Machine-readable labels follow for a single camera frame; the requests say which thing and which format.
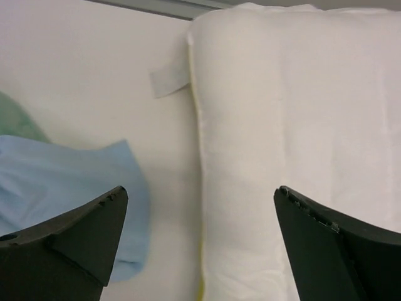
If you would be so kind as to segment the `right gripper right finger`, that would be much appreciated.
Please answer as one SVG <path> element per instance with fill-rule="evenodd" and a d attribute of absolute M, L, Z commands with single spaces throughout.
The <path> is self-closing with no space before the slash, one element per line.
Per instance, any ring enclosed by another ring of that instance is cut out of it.
<path fill-rule="evenodd" d="M 400 233 L 287 186 L 274 205 L 300 300 L 400 300 Z"/>

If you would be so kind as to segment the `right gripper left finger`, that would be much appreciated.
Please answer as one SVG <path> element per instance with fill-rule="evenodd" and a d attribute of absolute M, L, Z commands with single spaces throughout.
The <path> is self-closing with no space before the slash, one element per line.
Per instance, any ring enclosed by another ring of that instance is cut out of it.
<path fill-rule="evenodd" d="M 118 186 L 21 231 L 1 236 L 1 300 L 98 301 L 110 281 L 127 212 Z"/>

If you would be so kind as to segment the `blue green pillowcase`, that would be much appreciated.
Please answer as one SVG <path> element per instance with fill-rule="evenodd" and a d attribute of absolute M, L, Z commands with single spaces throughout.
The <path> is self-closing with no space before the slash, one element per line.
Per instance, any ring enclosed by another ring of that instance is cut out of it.
<path fill-rule="evenodd" d="M 46 221 L 122 186 L 128 206 L 111 280 L 142 271 L 150 241 L 150 193 L 129 145 L 95 150 L 52 144 L 37 123 L 1 95 L 1 234 Z"/>

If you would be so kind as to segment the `white yellow pillow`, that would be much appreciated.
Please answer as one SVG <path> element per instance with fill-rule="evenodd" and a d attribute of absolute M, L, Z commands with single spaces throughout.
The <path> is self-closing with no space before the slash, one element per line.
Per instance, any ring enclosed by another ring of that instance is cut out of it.
<path fill-rule="evenodd" d="M 400 13 L 253 3 L 191 22 L 156 97 L 190 85 L 202 300 L 298 300 L 273 194 L 286 185 L 400 231 Z"/>

